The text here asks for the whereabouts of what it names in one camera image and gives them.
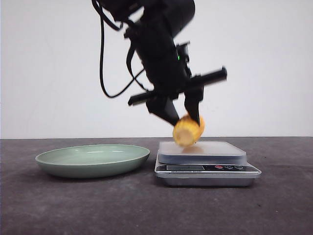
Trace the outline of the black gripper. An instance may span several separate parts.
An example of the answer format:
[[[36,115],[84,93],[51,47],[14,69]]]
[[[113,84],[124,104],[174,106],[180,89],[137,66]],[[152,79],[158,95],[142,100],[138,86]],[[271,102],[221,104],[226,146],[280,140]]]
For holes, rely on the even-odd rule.
[[[199,103],[204,87],[227,79],[226,68],[192,76],[188,68],[187,45],[175,45],[168,28],[162,24],[136,23],[124,34],[138,54],[154,90],[132,96],[128,104],[146,102],[149,113],[175,126],[179,121],[173,99],[184,93],[184,106],[190,118],[200,124]]]

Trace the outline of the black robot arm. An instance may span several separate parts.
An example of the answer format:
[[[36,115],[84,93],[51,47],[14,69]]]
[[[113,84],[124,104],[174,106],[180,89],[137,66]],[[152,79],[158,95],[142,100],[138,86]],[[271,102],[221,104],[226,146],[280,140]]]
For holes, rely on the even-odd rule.
[[[153,90],[131,96],[128,104],[145,103],[150,113],[171,125],[179,116],[173,100],[185,95],[184,106],[190,118],[200,122],[199,103],[206,85],[227,78],[225,68],[205,75],[192,75],[188,67],[187,44],[175,44],[174,37],[192,20],[195,3],[192,0],[94,0],[92,5],[102,26],[119,31],[128,28],[124,37],[131,44],[126,65],[131,66],[137,54],[143,72],[153,84]]]

